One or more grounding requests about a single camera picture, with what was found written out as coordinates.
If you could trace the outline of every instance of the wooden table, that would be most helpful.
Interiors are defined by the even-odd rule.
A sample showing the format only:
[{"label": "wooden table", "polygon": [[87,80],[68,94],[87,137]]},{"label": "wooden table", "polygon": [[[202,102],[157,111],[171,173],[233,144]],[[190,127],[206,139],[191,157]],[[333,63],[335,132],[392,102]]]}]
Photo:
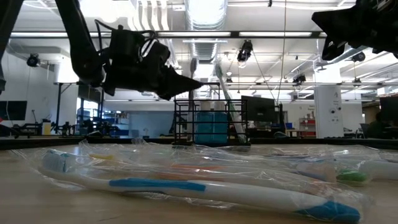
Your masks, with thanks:
[{"label": "wooden table", "polygon": [[[78,151],[76,146],[54,147]],[[324,223],[248,208],[219,208],[151,200],[88,189],[65,189],[0,151],[0,223]],[[359,188],[375,199],[365,223],[397,223],[398,182]]]}]

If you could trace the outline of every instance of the plastic bag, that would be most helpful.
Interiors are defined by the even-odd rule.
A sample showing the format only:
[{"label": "plastic bag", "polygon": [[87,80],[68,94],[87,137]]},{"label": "plastic bag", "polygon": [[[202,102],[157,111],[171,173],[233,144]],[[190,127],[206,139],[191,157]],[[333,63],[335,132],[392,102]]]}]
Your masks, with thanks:
[{"label": "plastic bag", "polygon": [[234,204],[294,212],[319,220],[356,223],[369,206],[367,196],[303,172],[318,169],[301,157],[261,157],[208,147],[148,144],[90,145],[80,154],[54,149],[13,152],[44,176],[63,184],[111,192],[176,199],[219,208]]}]

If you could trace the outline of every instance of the ceiling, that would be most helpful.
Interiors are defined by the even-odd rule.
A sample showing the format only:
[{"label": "ceiling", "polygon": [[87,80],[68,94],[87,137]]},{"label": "ceiling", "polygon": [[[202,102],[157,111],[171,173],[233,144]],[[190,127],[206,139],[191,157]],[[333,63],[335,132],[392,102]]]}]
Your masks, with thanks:
[{"label": "ceiling", "polygon": [[[315,11],[329,9],[328,7],[352,6],[355,0],[287,0],[285,9],[284,0],[273,0],[274,5],[267,7],[267,1],[229,0],[226,13],[224,30],[263,30],[263,31],[313,31],[320,30],[311,20]],[[168,16],[170,30],[185,30],[185,11],[183,0],[168,0]],[[14,27],[14,32],[53,32],[64,31],[62,20],[57,14],[54,1],[26,0]],[[90,32],[96,32],[93,22],[94,17],[86,17]],[[116,27],[122,24],[128,27],[127,19],[120,17],[110,25]],[[292,81],[298,72],[305,73],[307,81],[312,81],[314,74],[313,63],[305,64],[300,70],[295,70],[306,60],[316,60],[323,48],[323,39],[252,39],[254,55],[248,60],[245,68],[239,68],[236,62],[236,52],[243,43],[243,39],[225,39],[227,43],[220,44],[218,57],[222,61],[224,72],[231,72],[234,83],[237,82],[282,82]],[[12,39],[12,46],[29,47],[60,47],[69,51],[67,39]],[[173,45],[178,63],[182,66],[183,73],[189,74],[189,61],[191,59],[190,46],[184,44],[182,39],[174,39]],[[379,55],[372,54],[371,49],[364,51],[366,60],[356,63],[342,61],[340,67],[343,82],[351,82],[355,77],[361,77],[363,82],[396,82],[398,79],[398,60],[385,52]],[[241,89],[233,85],[232,89]],[[267,86],[254,86],[258,89],[267,89]],[[378,86],[367,86],[362,90],[374,91]]]}]

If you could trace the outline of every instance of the white pillar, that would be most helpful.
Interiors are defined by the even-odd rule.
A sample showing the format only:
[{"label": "white pillar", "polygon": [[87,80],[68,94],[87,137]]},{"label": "white pillar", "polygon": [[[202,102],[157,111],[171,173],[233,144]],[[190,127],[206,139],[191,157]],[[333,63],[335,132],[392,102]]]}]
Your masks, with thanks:
[{"label": "white pillar", "polygon": [[[340,68],[328,66],[326,70],[316,71],[317,83],[341,82]],[[341,110],[341,87],[338,85],[318,85],[314,90],[317,138],[344,137],[343,113]]]}]

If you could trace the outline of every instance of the blue container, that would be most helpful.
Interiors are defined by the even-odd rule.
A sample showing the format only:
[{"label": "blue container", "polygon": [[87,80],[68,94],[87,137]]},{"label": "blue container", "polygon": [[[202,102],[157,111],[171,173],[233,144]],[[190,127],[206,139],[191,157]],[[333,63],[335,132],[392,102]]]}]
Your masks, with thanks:
[{"label": "blue container", "polygon": [[228,116],[224,112],[214,112],[214,122],[225,122],[225,123],[215,123],[213,133],[225,133],[225,134],[214,134],[214,143],[227,143],[228,141]]},{"label": "blue container", "polygon": [[214,113],[212,112],[197,112],[195,116],[196,122],[208,122],[195,124],[195,143],[206,144],[213,142],[212,134],[198,134],[198,133],[213,133]]}]

